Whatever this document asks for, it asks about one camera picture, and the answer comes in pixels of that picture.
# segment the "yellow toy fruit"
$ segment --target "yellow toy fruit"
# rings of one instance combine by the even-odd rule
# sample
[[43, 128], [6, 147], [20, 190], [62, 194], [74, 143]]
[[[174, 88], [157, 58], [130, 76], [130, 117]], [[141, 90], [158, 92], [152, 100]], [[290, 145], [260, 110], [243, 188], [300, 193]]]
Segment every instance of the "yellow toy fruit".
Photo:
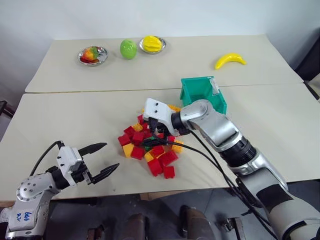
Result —
[[220, 57], [220, 59], [215, 64], [215, 69], [220, 69], [223, 65], [225, 65], [228, 62], [238, 62], [243, 65], [247, 64], [247, 62], [240, 56], [238, 53], [227, 53], [226, 55]]
[[143, 49], [148, 52], [159, 52], [162, 48], [162, 42], [155, 36], [145, 36], [142, 43]]

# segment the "red lego block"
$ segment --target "red lego block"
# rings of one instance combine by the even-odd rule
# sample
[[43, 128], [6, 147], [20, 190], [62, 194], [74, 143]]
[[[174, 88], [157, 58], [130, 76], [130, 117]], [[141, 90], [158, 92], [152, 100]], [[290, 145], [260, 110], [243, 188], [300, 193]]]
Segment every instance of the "red lego block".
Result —
[[143, 127], [142, 131], [148, 131], [148, 123], [147, 122], [145, 122], [145, 123], [143, 123], [141, 125]]
[[145, 150], [141, 147], [135, 146], [132, 150], [131, 157], [134, 159], [141, 160], [145, 155]]
[[159, 134], [157, 135], [157, 137], [160, 138], [160, 139], [163, 139], [163, 138], [165, 137], [165, 134], [164, 134], [164, 133], [159, 133]]
[[141, 114], [137, 118], [138, 118], [138, 123], [142, 125], [144, 123], [144, 116]]
[[136, 132], [136, 130], [130, 126], [127, 129], [123, 130], [125, 134], [127, 134], [129, 136], [130, 139], [132, 139], [132, 137], [134, 136], [134, 133]]
[[124, 145], [131, 143], [130, 138], [127, 134], [124, 134], [123, 136], [119, 136], [118, 140], [119, 140], [119, 143], [121, 146], [124, 146]]
[[160, 162], [156, 158], [154, 158], [151, 161], [148, 161], [148, 166], [149, 166], [149, 169], [150, 169], [152, 175], [155, 177], [158, 176], [159, 174], [162, 174], [162, 172], [163, 172], [163, 169], [160, 165]]
[[148, 138], [151, 138], [152, 137], [152, 133], [149, 132], [148, 130], [147, 131], [144, 131], [144, 139], [148, 139]]
[[162, 163], [163, 166], [168, 166], [172, 162], [178, 159], [177, 154], [174, 151], [168, 151], [165, 154], [162, 154], [158, 160]]
[[156, 158], [159, 155], [163, 154], [165, 152], [164, 147], [163, 146], [154, 146], [151, 150], [151, 155], [152, 157]]
[[163, 173], [165, 179], [174, 179], [176, 176], [174, 166], [163, 167]]
[[145, 134], [141, 131], [136, 131], [132, 137], [132, 143], [136, 146], [140, 145], [144, 140]]
[[176, 140], [175, 136], [168, 136], [168, 141], [169, 142], [174, 142]]

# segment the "gray floor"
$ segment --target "gray floor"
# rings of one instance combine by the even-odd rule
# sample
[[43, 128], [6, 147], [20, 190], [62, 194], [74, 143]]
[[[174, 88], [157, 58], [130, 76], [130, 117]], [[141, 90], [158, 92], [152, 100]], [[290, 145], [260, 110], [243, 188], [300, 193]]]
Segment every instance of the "gray floor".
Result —
[[[304, 199], [320, 211], [320, 183], [304, 181], [289, 184], [292, 194]], [[252, 214], [241, 216], [246, 207], [224, 189], [204, 189], [142, 201], [139, 195], [103, 197], [95, 206], [55, 201], [50, 205], [51, 217], [46, 229], [47, 240], [85, 240], [89, 228], [100, 224], [113, 229], [118, 239], [124, 221], [132, 214], [143, 213], [150, 220], [150, 240], [181, 239], [177, 233], [181, 205], [196, 207], [210, 220], [217, 240], [235, 240], [234, 231], [224, 232], [217, 222], [225, 217], [241, 217], [247, 240], [271, 240]]]

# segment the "wall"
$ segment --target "wall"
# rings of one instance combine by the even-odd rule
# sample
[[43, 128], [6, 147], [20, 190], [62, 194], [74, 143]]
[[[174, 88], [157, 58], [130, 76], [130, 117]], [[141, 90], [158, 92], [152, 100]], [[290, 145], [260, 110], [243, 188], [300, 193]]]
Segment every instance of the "wall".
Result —
[[53, 39], [266, 33], [294, 68], [319, 12], [319, 0], [0, 0], [0, 99], [18, 105]]

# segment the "black cable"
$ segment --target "black cable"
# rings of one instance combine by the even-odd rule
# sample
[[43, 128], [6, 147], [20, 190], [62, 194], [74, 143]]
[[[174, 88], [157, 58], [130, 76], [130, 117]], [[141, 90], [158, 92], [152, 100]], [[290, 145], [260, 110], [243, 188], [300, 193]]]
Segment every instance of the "black cable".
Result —
[[198, 142], [201, 143], [201, 145], [202, 145], [202, 146], [208, 151], [208, 153], [211, 155], [211, 157], [212, 157], [213, 160], [215, 161], [216, 165], [219, 166], [219, 170], [220, 170], [220, 172], [222, 173], [225, 181], [226, 181], [227, 183], [229, 182], [229, 183], [233, 186], [233, 188], [232, 188], [232, 187], [228, 184], [229, 187], [231, 188], [231, 190], [232, 190], [233, 192], [236, 191], [239, 195], [242, 196], [242, 198], [241, 198], [241, 197], [239, 197], [239, 196], [236, 194], [237, 197], [238, 197], [255, 215], [257, 214], [257, 215], [259, 216], [259, 218], [261, 218], [266, 224], [268, 224], [269, 226], [271, 226], [270, 223], [268, 222], [268, 220], [266, 220], [258, 211], [256, 211], [256, 209], [254, 208], [254, 206], [252, 206], [252, 205], [249, 203], [249, 201], [246, 199], [246, 196], [243, 194], [243, 192], [241, 192], [241, 190], [238, 189], [238, 188], [235, 186], [235, 184], [230, 180], [230, 178], [225, 174], [225, 172], [224, 172], [224, 170], [222, 169], [221, 165], [219, 164], [218, 160], [217, 160], [216, 157], [213, 155], [213, 153], [210, 151], [210, 149], [205, 145], [205, 143], [204, 143], [193, 131], [190, 130], [190, 133], [198, 140]]
[[41, 163], [42, 159], [44, 159], [44, 157], [47, 155], [47, 153], [55, 146], [58, 145], [59, 148], [61, 145], [63, 145], [62, 141], [55, 141], [54, 143], [52, 143], [47, 150], [45, 150], [45, 152], [41, 155], [41, 157], [38, 159], [38, 161], [35, 163], [30, 176], [33, 176], [35, 171], [37, 170], [37, 167], [39, 166], [39, 164]]
[[[196, 136], [197, 140], [201, 143], [204, 144], [202, 142], [202, 140], [192, 131], [190, 131], [191, 134], [193, 136]], [[228, 184], [228, 186], [230, 187], [230, 189], [234, 192], [234, 194], [251, 210], [251, 212], [255, 215], [255, 217], [257, 218], [257, 220], [261, 223], [261, 225], [265, 228], [265, 230], [271, 235], [273, 236], [275, 239], [277, 239], [277, 236], [266, 226], [266, 224], [268, 224], [270, 226], [270, 223], [246, 200], [246, 197], [237, 189], [237, 187], [235, 186], [235, 184], [231, 181], [231, 179], [225, 174], [225, 172], [223, 171], [221, 165], [219, 164], [219, 162], [217, 161], [217, 159], [215, 158], [215, 156], [212, 154], [212, 152], [208, 149], [208, 147], [204, 144], [206, 150], [210, 153], [210, 155], [213, 157], [213, 159], [215, 160], [215, 162], [213, 162], [209, 156], [207, 156], [205, 153], [203, 153], [202, 151], [193, 148], [191, 146], [185, 145], [185, 144], [181, 144], [181, 143], [177, 143], [177, 142], [172, 142], [172, 141], [167, 141], [164, 140], [162, 138], [157, 137], [155, 134], [153, 134], [153, 136], [161, 143], [163, 144], [171, 144], [171, 145], [177, 145], [177, 146], [181, 146], [183, 148], [186, 149], [190, 149], [196, 153], [201, 154], [202, 156], [204, 156], [206, 159], [209, 160], [209, 162], [211, 162], [223, 175], [226, 183]]]

